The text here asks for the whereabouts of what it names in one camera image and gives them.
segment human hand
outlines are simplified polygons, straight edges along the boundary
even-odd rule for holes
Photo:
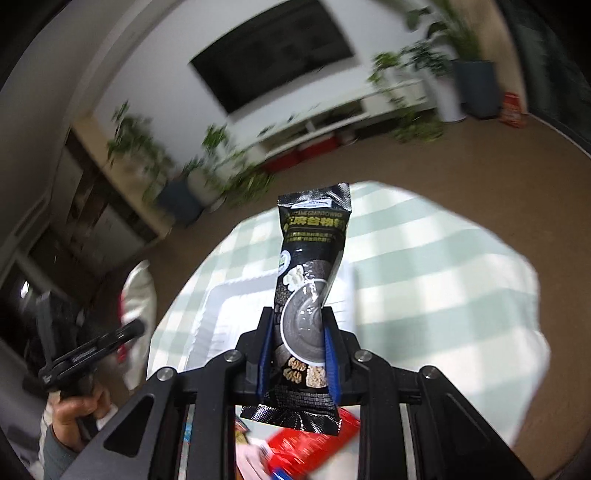
[[[78,417],[93,414],[97,420],[104,418],[111,409],[111,395],[100,383],[95,382],[91,397],[69,397],[53,403],[53,433],[59,442],[79,452],[84,448]]]

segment plant pot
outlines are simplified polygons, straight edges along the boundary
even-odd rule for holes
[[[425,75],[428,89],[435,97],[439,120],[445,123],[460,122],[466,118],[453,76],[435,77]]]
[[[202,205],[210,206],[220,198],[220,193],[206,183],[205,177],[198,168],[187,176],[187,186]]]
[[[197,220],[203,211],[203,206],[189,190],[187,179],[184,177],[168,182],[156,201],[184,226]]]
[[[384,77],[387,86],[397,85],[400,82],[414,80],[416,78],[416,76],[410,72],[398,67],[390,67],[389,69],[382,70],[382,76]]]
[[[501,90],[491,61],[453,60],[453,71],[466,111],[476,118],[494,118],[501,108]]]
[[[220,208],[223,203],[226,201],[226,196],[222,196],[220,198],[218,198],[215,202],[213,202],[210,206],[209,206],[209,211],[210,212],[215,212],[218,208]]]

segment red bag on floor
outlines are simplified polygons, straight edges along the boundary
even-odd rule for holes
[[[521,102],[519,95],[507,92],[503,100],[503,109],[501,110],[501,122],[516,128],[525,126],[523,114],[521,112]]]
[[[283,429],[268,440],[270,471],[282,469],[294,480],[304,478],[338,452],[359,431],[360,422],[343,408],[338,436]]]

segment blue gripper pad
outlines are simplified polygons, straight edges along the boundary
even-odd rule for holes
[[[256,394],[260,402],[262,402],[265,393],[267,392],[267,385],[269,380],[269,369],[271,366],[271,337],[273,334],[273,318],[269,322],[267,328],[267,336],[265,337],[265,344],[261,359],[258,365],[258,383],[256,385]]]
[[[340,403],[340,378],[337,367],[335,347],[328,328],[324,329],[324,368],[326,370],[326,382],[328,383],[329,394],[335,405]]]

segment black tv screen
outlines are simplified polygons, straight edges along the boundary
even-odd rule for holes
[[[290,0],[218,39],[191,64],[228,113],[353,53],[318,0]]]

